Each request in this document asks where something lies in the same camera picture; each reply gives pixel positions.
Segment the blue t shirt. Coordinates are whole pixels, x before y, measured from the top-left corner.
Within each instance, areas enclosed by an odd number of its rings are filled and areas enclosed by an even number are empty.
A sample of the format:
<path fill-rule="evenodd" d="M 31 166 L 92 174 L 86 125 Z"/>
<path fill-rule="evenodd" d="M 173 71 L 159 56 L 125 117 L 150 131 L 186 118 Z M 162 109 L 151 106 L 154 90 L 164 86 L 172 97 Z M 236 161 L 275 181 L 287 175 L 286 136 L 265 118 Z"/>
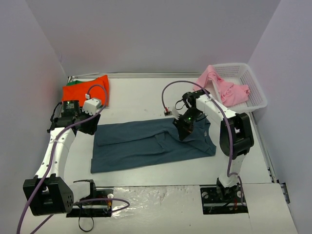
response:
<path fill-rule="evenodd" d="M 91 173 L 211 157 L 216 146 L 209 137 L 210 123 L 195 123 L 183 141 L 172 118 L 100 125 L 95 132 Z"/>

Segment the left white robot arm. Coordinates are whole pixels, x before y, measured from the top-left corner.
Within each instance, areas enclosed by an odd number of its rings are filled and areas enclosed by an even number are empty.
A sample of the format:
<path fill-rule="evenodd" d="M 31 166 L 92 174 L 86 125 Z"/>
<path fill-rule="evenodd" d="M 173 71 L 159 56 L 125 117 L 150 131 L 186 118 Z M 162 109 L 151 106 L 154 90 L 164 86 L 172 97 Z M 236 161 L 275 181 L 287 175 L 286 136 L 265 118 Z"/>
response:
<path fill-rule="evenodd" d="M 98 191 L 91 180 L 67 184 L 65 164 L 77 133 L 93 135 L 97 130 L 102 103 L 91 98 L 80 107 L 77 100 L 64 101 L 59 117 L 52 119 L 48 129 L 49 144 L 44 159 L 32 179 L 25 180 L 23 191 L 27 208 L 34 216 L 67 214 L 81 199 L 87 204 L 96 202 Z"/>

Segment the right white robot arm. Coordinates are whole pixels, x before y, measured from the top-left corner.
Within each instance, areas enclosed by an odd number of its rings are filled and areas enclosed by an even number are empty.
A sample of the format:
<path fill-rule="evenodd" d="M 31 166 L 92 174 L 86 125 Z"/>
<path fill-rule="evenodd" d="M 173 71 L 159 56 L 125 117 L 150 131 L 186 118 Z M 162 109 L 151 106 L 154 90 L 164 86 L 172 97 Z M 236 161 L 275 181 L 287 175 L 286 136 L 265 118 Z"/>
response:
<path fill-rule="evenodd" d="M 243 161 L 254 146 L 249 116 L 228 109 L 207 91 L 187 92 L 181 101 L 186 107 L 183 114 L 175 107 L 170 109 L 180 140 L 185 140 L 194 131 L 195 121 L 200 116 L 217 125 L 217 144 L 222 152 L 224 169 L 217 178 L 216 195 L 219 200 L 228 201 L 234 195 L 233 188 L 240 183 Z"/>

